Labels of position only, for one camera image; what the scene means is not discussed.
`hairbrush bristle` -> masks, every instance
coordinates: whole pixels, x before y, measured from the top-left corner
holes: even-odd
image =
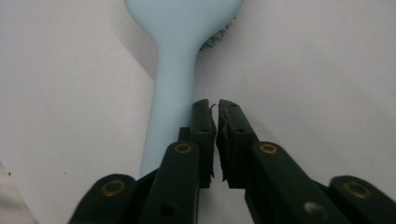
[[[214,35],[210,36],[206,42],[201,46],[199,49],[200,51],[204,49],[212,49],[213,47],[216,46],[216,43],[221,41],[221,39],[224,37],[225,33],[230,29],[230,26],[232,26],[232,23],[228,23],[224,28],[219,30],[217,33]]]

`light blue hairbrush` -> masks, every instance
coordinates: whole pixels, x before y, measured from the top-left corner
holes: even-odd
[[[180,127],[190,126],[196,55],[235,16],[242,0],[125,0],[154,38],[158,68],[140,176],[157,169]]]

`white background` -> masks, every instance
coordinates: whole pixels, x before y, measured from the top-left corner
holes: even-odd
[[[246,0],[199,54],[196,99],[240,104],[318,182],[396,199],[395,41],[394,1]],[[138,177],[155,71],[121,0],[0,0],[0,161],[40,223],[66,223],[105,175]],[[216,167],[199,223],[251,223]]]

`metal screw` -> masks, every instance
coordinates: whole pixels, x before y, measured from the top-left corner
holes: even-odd
[[[277,153],[277,147],[274,147],[273,145],[270,144],[262,144],[260,146],[260,150],[262,152],[268,153],[268,154],[275,154]]]
[[[102,186],[102,194],[113,197],[125,190],[125,183],[120,179],[110,180]]]
[[[360,199],[366,199],[372,195],[369,189],[354,180],[344,183],[343,187],[347,192]]]
[[[206,128],[202,128],[199,130],[201,133],[209,133],[209,130]]]
[[[189,153],[192,151],[192,147],[187,144],[178,144],[175,146],[175,151],[178,153]]]
[[[235,129],[238,133],[245,133],[245,129],[237,128]]]
[[[326,210],[318,203],[307,202],[304,204],[304,210],[314,217],[325,218],[327,216]]]
[[[163,217],[173,217],[177,214],[178,206],[174,202],[165,203],[161,206],[160,214]]]

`hairbrush handle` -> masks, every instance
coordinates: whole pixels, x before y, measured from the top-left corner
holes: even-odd
[[[148,119],[140,176],[158,168],[180,127],[190,126],[194,100],[195,49],[159,49],[158,70]]]

